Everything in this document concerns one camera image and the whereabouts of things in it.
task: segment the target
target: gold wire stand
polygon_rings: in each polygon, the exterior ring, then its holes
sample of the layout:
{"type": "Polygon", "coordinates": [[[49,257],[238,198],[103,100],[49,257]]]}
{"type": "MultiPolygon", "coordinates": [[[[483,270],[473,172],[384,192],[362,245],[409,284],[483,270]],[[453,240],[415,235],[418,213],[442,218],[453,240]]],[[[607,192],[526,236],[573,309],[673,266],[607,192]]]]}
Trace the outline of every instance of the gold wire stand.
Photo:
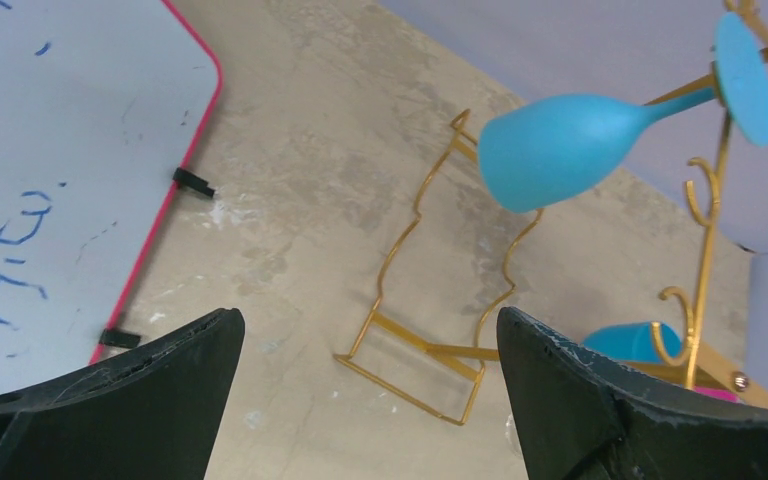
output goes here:
{"type": "MultiPolygon", "coordinates": [[[[764,45],[761,54],[764,61],[768,62],[768,26],[761,20],[759,16],[760,9],[757,7],[755,0],[725,0],[725,7],[726,10],[740,15],[746,26],[761,40],[764,45]]],[[[683,94],[707,86],[715,86],[715,80],[712,75],[691,82],[673,93],[683,94]]],[[[720,212],[720,192],[725,181],[730,132],[731,118],[726,113],[723,120],[715,168],[711,168],[703,158],[697,157],[688,162],[690,166],[701,168],[705,174],[711,191],[711,201],[707,214],[703,214],[696,200],[693,182],[685,182],[685,198],[690,208],[691,216],[696,223],[705,229],[697,271],[696,295],[693,303],[691,304],[687,293],[676,286],[667,287],[659,294],[662,300],[675,297],[681,306],[685,321],[685,335],[681,351],[676,357],[671,357],[667,354],[660,324],[657,322],[652,324],[652,339],[661,360],[669,366],[683,370],[683,378],[677,383],[683,384],[686,388],[700,385],[700,378],[697,377],[698,367],[699,370],[710,374],[721,385],[720,388],[725,388],[737,394],[746,403],[768,408],[768,390],[757,385],[745,373],[741,372],[736,365],[716,353],[702,341],[702,324],[705,317],[708,283],[713,262],[714,240],[720,212]]]]}
{"type": "Polygon", "coordinates": [[[393,394],[398,395],[399,397],[416,405],[422,410],[425,410],[431,415],[434,415],[437,418],[443,419],[455,425],[464,425],[467,419],[469,418],[469,414],[472,411],[473,404],[475,403],[475,397],[478,394],[478,388],[481,386],[481,381],[484,378],[484,372],[486,367],[484,365],[484,360],[478,359],[479,368],[477,369],[473,368],[458,358],[461,355],[458,355],[457,353],[444,352],[444,351],[441,351],[440,348],[445,349],[448,347],[452,347],[455,349],[466,348],[468,350],[473,348],[474,349],[478,348],[479,341],[481,340],[481,330],[484,327],[484,324],[487,322],[487,319],[489,318],[490,314],[500,303],[502,303],[506,298],[510,297],[516,291],[517,285],[516,283],[514,283],[514,281],[511,279],[508,273],[508,265],[520,241],[528,234],[528,232],[530,232],[537,225],[538,222],[540,222],[540,219],[543,215],[543,209],[540,209],[537,211],[537,216],[535,217],[535,219],[531,223],[529,223],[528,226],[526,226],[516,236],[516,238],[514,238],[513,242],[511,242],[510,247],[508,247],[508,251],[505,254],[505,260],[502,263],[502,275],[504,276],[505,281],[509,286],[509,289],[503,294],[501,294],[492,303],[490,303],[490,305],[487,306],[487,308],[484,310],[484,313],[479,318],[478,322],[475,325],[475,331],[473,333],[473,342],[472,342],[473,347],[456,347],[453,345],[438,345],[438,344],[429,342],[424,338],[422,338],[421,336],[417,335],[416,333],[408,330],[406,327],[399,324],[398,322],[385,316],[383,313],[379,311],[379,307],[381,306],[381,302],[384,300],[384,277],[387,275],[387,271],[390,268],[390,265],[393,263],[393,260],[396,258],[396,254],[399,253],[399,249],[401,249],[402,244],[405,242],[408,236],[414,231],[417,225],[419,225],[419,222],[422,220],[422,212],[420,211],[420,204],[422,202],[422,198],[425,195],[426,190],[428,190],[428,186],[431,184],[431,181],[434,180],[434,177],[437,175],[437,172],[439,172],[440,168],[443,166],[446,160],[448,160],[449,157],[452,155],[452,153],[454,153],[455,151],[462,153],[470,161],[477,164],[477,154],[475,149],[476,149],[476,146],[478,145],[478,141],[474,136],[472,136],[469,132],[467,132],[464,129],[468,118],[469,118],[469,110],[464,110],[461,114],[459,114],[450,122],[449,125],[452,127],[452,129],[454,129],[452,140],[449,142],[449,146],[443,152],[443,155],[441,155],[440,158],[437,160],[437,162],[434,164],[434,166],[431,167],[431,170],[428,172],[428,175],[425,177],[425,181],[422,183],[422,186],[419,187],[419,192],[417,192],[416,198],[413,201],[413,213],[414,213],[413,221],[408,225],[408,227],[404,230],[404,232],[402,232],[398,240],[396,240],[396,243],[393,245],[393,248],[390,249],[390,253],[387,254],[387,258],[384,260],[384,264],[381,265],[381,270],[378,272],[378,281],[377,281],[378,296],[375,298],[375,301],[372,304],[372,308],[370,308],[369,310],[369,315],[367,315],[366,321],[363,323],[363,326],[361,327],[360,332],[358,333],[357,339],[355,340],[354,345],[352,345],[352,349],[349,351],[349,353],[345,355],[339,355],[339,354],[334,355],[334,358],[338,362],[351,368],[352,370],[363,375],[369,380],[372,380],[378,385],[386,388],[393,394]],[[355,363],[353,361],[353,357],[357,354],[358,349],[363,343],[363,340],[366,338],[366,334],[369,331],[369,327],[371,325],[377,325],[387,333],[395,336],[399,340],[402,340],[407,345],[419,350],[420,352],[425,353],[426,355],[436,360],[443,366],[451,369],[461,377],[472,382],[472,390],[469,394],[469,397],[467,398],[466,406],[464,407],[463,413],[461,413],[461,415],[457,418],[446,415],[440,412],[439,410],[437,410],[436,408],[432,407],[431,405],[427,404],[426,402],[414,397],[413,395],[405,392],[399,387],[393,385],[392,383],[384,380],[383,378],[375,375],[374,373],[370,372],[369,370],[355,363]]]}

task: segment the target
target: whiteboard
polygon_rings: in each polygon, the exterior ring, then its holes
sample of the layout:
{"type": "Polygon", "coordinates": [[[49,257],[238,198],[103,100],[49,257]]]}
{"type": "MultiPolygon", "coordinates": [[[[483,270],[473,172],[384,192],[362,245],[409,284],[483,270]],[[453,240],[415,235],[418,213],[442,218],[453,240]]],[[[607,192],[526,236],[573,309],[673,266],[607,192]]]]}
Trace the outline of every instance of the whiteboard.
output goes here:
{"type": "Polygon", "coordinates": [[[86,366],[215,104],[161,0],[0,0],[0,394],[86,366]]]}

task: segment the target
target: black clip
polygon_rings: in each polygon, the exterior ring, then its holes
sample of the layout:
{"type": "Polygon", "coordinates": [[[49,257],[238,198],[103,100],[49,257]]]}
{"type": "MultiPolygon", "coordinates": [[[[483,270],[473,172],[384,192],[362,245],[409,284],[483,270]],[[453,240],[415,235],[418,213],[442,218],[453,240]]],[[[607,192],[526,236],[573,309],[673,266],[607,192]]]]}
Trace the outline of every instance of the black clip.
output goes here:
{"type": "Polygon", "coordinates": [[[125,348],[130,350],[140,346],[140,341],[142,341],[142,339],[143,337],[136,333],[126,332],[119,330],[118,328],[110,328],[101,334],[98,343],[106,347],[125,348]]]}
{"type": "Polygon", "coordinates": [[[192,188],[208,198],[213,198],[213,195],[216,194],[216,190],[210,188],[207,180],[192,172],[184,170],[181,167],[175,169],[175,174],[172,175],[172,180],[174,180],[179,187],[192,188]]]}

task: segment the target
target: blue plastic glass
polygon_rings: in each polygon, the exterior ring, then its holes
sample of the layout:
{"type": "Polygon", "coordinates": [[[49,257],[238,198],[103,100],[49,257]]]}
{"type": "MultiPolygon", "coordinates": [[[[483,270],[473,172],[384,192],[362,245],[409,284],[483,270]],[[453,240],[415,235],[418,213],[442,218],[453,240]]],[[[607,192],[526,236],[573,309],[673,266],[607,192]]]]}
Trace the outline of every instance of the blue plastic glass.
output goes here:
{"type": "Polygon", "coordinates": [[[514,213],[566,200],[613,172],[650,125],[713,98],[706,88],[645,107],[587,94],[537,101],[484,127],[481,176],[496,201],[514,213]]]}
{"type": "MultiPolygon", "coordinates": [[[[717,26],[715,70],[729,113],[756,145],[768,143],[768,75],[752,33],[728,13],[717,26]]],[[[715,98],[705,88],[638,106],[601,95],[549,97],[497,117],[478,141],[478,163],[502,207],[525,213],[593,188],[655,122],[715,98]]]]}
{"type": "MultiPolygon", "coordinates": [[[[670,356],[681,352],[681,339],[669,325],[661,324],[664,346],[670,356]]],[[[621,362],[663,363],[652,342],[651,323],[612,325],[597,330],[581,342],[585,347],[621,362]]]]}

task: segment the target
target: metal screw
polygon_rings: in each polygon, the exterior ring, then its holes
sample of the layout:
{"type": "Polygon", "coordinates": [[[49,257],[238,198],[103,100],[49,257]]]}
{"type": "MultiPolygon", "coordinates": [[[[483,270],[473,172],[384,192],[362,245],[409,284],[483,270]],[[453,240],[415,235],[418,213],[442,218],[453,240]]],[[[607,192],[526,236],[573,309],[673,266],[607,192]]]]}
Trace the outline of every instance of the metal screw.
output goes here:
{"type": "Polygon", "coordinates": [[[749,388],[749,377],[743,372],[734,372],[731,380],[734,383],[734,389],[738,392],[743,392],[749,388]]]}

